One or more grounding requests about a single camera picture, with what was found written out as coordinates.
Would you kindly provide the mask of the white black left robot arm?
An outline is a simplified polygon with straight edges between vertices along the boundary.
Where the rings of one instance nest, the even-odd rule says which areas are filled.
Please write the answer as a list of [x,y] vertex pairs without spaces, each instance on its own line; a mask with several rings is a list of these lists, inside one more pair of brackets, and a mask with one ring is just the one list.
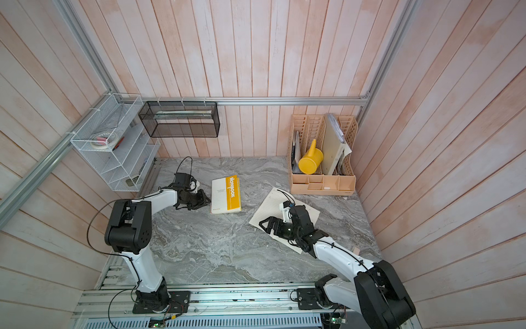
[[166,281],[158,271],[149,247],[153,215],[165,208],[191,211],[210,203],[199,181],[184,173],[176,173],[170,185],[155,193],[115,201],[105,232],[105,244],[125,259],[137,284],[139,303],[160,312],[170,302]]

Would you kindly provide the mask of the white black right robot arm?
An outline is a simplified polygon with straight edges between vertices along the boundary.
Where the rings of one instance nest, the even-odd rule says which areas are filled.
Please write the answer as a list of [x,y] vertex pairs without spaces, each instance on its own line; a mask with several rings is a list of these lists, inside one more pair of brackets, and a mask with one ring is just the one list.
[[258,225],[338,271],[316,281],[312,289],[298,289],[300,309],[350,308],[370,328],[398,328],[416,315],[411,297],[389,262],[373,262],[344,248],[315,228],[305,206],[286,202],[281,218],[267,217]]

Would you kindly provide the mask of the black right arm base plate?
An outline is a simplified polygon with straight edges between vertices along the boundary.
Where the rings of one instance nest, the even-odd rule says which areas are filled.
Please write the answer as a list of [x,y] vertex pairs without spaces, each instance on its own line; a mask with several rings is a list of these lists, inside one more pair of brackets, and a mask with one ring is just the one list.
[[297,289],[296,294],[298,308],[304,311],[359,307],[356,292],[346,287],[303,288]]

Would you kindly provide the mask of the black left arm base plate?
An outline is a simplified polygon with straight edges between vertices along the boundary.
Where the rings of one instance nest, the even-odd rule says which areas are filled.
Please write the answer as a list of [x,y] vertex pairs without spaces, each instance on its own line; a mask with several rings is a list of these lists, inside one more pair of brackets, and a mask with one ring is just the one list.
[[136,292],[133,314],[187,313],[190,291],[168,291],[166,294]]

